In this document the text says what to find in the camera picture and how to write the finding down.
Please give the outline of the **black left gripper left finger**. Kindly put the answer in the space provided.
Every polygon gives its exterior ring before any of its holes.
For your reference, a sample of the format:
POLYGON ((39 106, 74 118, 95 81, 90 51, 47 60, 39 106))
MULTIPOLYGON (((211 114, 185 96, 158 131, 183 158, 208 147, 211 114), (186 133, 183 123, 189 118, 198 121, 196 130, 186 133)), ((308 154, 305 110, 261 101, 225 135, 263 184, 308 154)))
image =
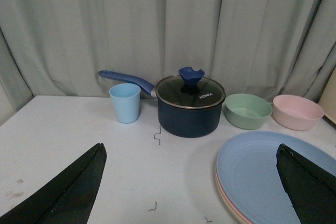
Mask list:
POLYGON ((107 160, 98 143, 15 208, 1 223, 87 223, 107 160))

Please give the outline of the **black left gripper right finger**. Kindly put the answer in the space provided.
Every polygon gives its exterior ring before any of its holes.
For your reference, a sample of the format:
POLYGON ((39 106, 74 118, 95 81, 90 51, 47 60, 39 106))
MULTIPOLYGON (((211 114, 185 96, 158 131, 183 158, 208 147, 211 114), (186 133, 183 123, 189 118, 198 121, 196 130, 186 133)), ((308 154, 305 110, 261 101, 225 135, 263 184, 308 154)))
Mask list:
POLYGON ((335 223, 335 176, 285 144, 277 152, 282 186, 301 223, 335 223))

